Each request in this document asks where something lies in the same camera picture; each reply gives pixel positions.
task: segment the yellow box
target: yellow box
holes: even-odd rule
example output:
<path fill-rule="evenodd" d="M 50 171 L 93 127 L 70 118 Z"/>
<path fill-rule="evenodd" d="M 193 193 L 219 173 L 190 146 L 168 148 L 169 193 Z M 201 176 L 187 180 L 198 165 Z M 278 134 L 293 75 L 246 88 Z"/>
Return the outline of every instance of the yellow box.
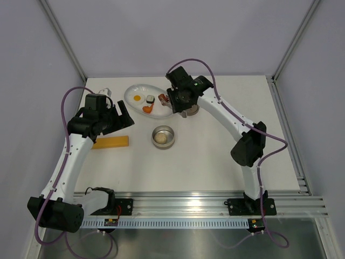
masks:
<path fill-rule="evenodd" d="M 129 137 L 111 137 L 111 138 L 97 138 L 96 143 L 93 144 L 92 149 L 100 148 L 111 148 L 111 147 L 128 147 L 129 146 Z"/>

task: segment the robotic arm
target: robotic arm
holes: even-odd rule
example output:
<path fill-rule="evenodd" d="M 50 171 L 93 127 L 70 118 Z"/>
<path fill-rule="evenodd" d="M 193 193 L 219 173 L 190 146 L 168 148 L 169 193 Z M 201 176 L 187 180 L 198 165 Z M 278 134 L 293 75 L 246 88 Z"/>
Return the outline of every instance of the robotic arm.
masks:
<path fill-rule="evenodd" d="M 110 100 L 110 105 L 107 104 L 107 98 Z M 88 94 L 85 98 L 85 106 L 68 122 L 70 151 L 57 186 L 53 188 L 53 183 L 63 165 L 67 141 L 54 173 L 40 197 L 31 197 L 27 203 L 30 213 L 36 220 L 49 192 L 54 191 L 40 218 L 41 227 L 74 233 L 80 228 L 84 215 L 90 215 L 95 211 L 108 215 L 115 208 L 115 194 L 111 189 L 94 188 L 92 192 L 78 198 L 75 202 L 73 194 L 82 164 L 96 142 L 97 136 L 134 124 L 123 101 L 119 101 L 118 106 L 122 115 L 118 115 L 109 96 Z"/>
<path fill-rule="evenodd" d="M 266 125 L 263 122 L 255 124 L 236 111 L 226 101 L 218 101 L 212 83 L 204 76 L 193 79 L 180 66 L 168 73 L 166 78 L 172 85 L 172 88 L 167 89 L 167 93 L 174 113 L 184 113 L 186 110 L 198 105 L 213 115 L 237 142 L 231 150 L 231 156 L 241 166 L 245 183 L 243 204 L 238 209 L 243 212 L 243 215 L 259 215 L 260 184 L 257 177 L 257 164 L 264 154 L 266 137 L 243 125 L 220 102 L 226 104 L 237 116 L 246 121 L 247 124 L 253 125 L 254 128 L 266 132 Z M 268 194 L 267 191 L 263 191 L 265 201 Z"/>

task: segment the orange toy food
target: orange toy food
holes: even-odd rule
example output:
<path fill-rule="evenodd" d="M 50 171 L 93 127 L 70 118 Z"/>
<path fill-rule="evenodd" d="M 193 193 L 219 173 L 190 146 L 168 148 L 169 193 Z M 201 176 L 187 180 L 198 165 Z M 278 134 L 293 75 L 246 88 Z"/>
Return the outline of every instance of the orange toy food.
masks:
<path fill-rule="evenodd" d="M 151 113 L 154 104 L 155 104 L 155 103 L 151 104 L 151 106 L 144 106 L 144 107 L 142 108 L 142 110 L 144 111 L 144 113 Z"/>

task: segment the round container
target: round container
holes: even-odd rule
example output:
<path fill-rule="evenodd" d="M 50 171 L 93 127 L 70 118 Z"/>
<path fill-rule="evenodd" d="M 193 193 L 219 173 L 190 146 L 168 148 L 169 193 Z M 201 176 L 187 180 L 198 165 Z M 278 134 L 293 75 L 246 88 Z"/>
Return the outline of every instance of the round container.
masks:
<path fill-rule="evenodd" d="M 167 143 L 165 143 L 165 144 L 157 143 L 155 141 L 155 136 L 157 133 L 165 134 L 167 136 Z M 155 145 L 157 148 L 168 149 L 168 148 L 172 147 L 174 142 L 175 142 L 175 133 L 174 133 L 173 129 L 170 128 L 169 126 L 159 126 L 153 130 L 151 140 L 152 140 L 153 145 Z"/>

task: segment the white wall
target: white wall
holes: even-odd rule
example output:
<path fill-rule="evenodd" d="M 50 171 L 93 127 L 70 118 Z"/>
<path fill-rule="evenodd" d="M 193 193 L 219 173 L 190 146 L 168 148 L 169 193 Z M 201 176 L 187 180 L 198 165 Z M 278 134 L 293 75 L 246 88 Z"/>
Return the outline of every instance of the white wall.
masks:
<path fill-rule="evenodd" d="M 0 35 L 0 257 L 14 259 L 33 235 L 27 201 L 62 149 L 62 96 L 82 83 L 35 0 L 0 1 Z M 79 94 L 66 102 L 68 117 Z"/>
<path fill-rule="evenodd" d="M 48 0 L 88 77 L 273 74 L 312 0 Z M 199 64 L 191 73 L 205 73 Z"/>
<path fill-rule="evenodd" d="M 345 1 L 323 1 L 278 79 L 312 190 L 345 251 Z"/>

